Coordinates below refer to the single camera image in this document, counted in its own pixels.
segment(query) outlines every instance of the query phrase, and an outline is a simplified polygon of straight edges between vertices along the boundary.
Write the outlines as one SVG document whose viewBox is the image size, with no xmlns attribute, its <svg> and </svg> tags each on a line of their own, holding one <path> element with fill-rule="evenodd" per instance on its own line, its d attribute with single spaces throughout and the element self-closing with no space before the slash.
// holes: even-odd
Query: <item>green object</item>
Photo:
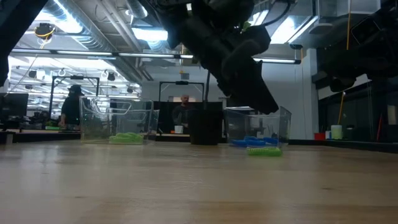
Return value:
<svg viewBox="0 0 398 224">
<path fill-rule="evenodd" d="M 282 156 L 282 150 L 279 147 L 249 147 L 249 156 Z"/>
<path fill-rule="evenodd" d="M 45 127 L 46 130 L 59 130 L 60 127 L 51 127 L 51 126 L 46 126 Z"/>
<path fill-rule="evenodd" d="M 246 29 L 249 28 L 249 27 L 251 27 L 251 23 L 248 22 L 248 21 L 244 22 L 242 31 L 243 32 L 246 31 Z"/>
<path fill-rule="evenodd" d="M 110 143 L 114 144 L 142 144 L 144 137 L 136 133 L 117 133 L 109 137 Z"/>
</svg>

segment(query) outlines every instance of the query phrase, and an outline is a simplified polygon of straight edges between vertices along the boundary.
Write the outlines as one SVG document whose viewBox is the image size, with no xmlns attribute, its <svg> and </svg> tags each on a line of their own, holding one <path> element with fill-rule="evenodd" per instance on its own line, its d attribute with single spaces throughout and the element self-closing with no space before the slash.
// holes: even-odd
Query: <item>blue object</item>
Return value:
<svg viewBox="0 0 398 224">
<path fill-rule="evenodd" d="M 263 141 L 263 139 L 258 139 L 254 136 L 246 136 L 244 137 L 244 140 Z"/>
<path fill-rule="evenodd" d="M 246 136 L 244 137 L 244 140 L 232 140 L 231 141 L 232 145 L 238 146 L 238 147 L 247 147 L 247 146 L 267 146 L 267 145 L 272 145 L 272 146 L 277 146 L 278 145 L 278 139 L 275 138 L 256 138 L 253 136 Z"/>
<path fill-rule="evenodd" d="M 266 142 L 263 141 L 262 139 L 259 140 L 246 140 L 246 142 L 248 143 L 248 146 L 265 146 Z"/>
<path fill-rule="evenodd" d="M 245 140 L 232 140 L 231 141 L 234 146 L 239 147 L 247 147 L 248 143 Z"/>
<path fill-rule="evenodd" d="M 263 140 L 266 143 L 273 144 L 273 145 L 278 145 L 278 139 L 265 137 Z"/>
</svg>

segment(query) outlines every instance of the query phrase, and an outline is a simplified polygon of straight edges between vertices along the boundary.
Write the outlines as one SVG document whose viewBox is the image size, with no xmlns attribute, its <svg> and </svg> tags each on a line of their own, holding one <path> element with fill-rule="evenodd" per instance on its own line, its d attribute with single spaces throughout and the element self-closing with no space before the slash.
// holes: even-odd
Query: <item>monitor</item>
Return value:
<svg viewBox="0 0 398 224">
<path fill-rule="evenodd" d="M 0 93 L 0 113 L 3 116 L 26 116 L 28 93 Z"/>
</svg>

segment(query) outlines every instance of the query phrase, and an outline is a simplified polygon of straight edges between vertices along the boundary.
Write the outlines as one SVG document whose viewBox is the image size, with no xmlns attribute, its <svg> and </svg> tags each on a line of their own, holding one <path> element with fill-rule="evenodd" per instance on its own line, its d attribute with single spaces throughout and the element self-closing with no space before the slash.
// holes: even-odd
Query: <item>black shirt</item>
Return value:
<svg viewBox="0 0 398 224">
<path fill-rule="evenodd" d="M 192 110 L 192 107 L 182 106 L 182 105 L 176 106 L 172 113 L 174 124 L 176 124 L 176 125 L 188 124 L 188 111 L 189 110 Z"/>
<path fill-rule="evenodd" d="M 65 114 L 65 124 L 80 124 L 79 97 L 68 96 L 63 102 L 61 114 Z"/>
</svg>

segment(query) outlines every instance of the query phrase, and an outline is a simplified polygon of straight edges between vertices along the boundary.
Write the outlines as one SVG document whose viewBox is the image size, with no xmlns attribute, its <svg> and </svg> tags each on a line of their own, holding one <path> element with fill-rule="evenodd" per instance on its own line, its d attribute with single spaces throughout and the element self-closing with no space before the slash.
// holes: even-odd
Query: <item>red object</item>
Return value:
<svg viewBox="0 0 398 224">
<path fill-rule="evenodd" d="M 326 135 L 325 135 L 325 133 L 315 133 L 313 135 L 313 138 L 315 140 L 325 140 L 326 139 Z"/>
</svg>

